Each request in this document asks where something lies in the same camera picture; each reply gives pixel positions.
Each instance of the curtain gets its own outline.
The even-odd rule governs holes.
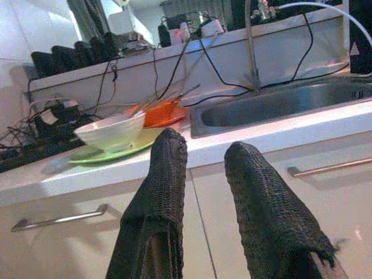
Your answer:
[[[166,17],[192,12],[207,12],[211,17],[218,17],[220,23],[225,25],[223,0],[166,0],[162,6]],[[197,14],[188,15],[188,19],[195,19],[194,27],[200,24]]]
[[[110,31],[101,0],[67,0],[74,13],[84,41],[92,37],[103,37]]]

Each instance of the white countertop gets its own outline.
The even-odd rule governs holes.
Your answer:
[[[223,161],[234,141],[261,152],[290,148],[372,130],[372,101],[298,116],[209,137],[191,138],[188,120],[174,125],[188,146],[188,168]],[[0,174],[0,206],[66,194],[145,177],[150,150],[129,159],[92,165],[68,164],[68,151]]]

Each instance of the white bowl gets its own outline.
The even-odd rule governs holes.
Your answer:
[[[115,153],[130,147],[139,136],[145,123],[145,113],[138,112],[132,118],[129,115],[112,116],[96,121],[74,131],[87,145]]]

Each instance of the green plate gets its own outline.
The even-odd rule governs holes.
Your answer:
[[[131,155],[133,153],[136,153],[140,150],[143,150],[151,146],[154,143],[155,139],[158,137],[158,135],[160,135],[160,133],[163,130],[164,128],[143,129],[138,138],[133,142],[133,144],[128,149],[115,153],[105,153],[104,151],[98,148],[85,146],[77,153],[72,154],[69,163],[74,164],[97,163]]]

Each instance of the stainless steel sink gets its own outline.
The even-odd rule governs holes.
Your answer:
[[[258,96],[209,103],[191,110],[193,138],[361,102],[372,97],[372,81],[331,78],[272,87]]]

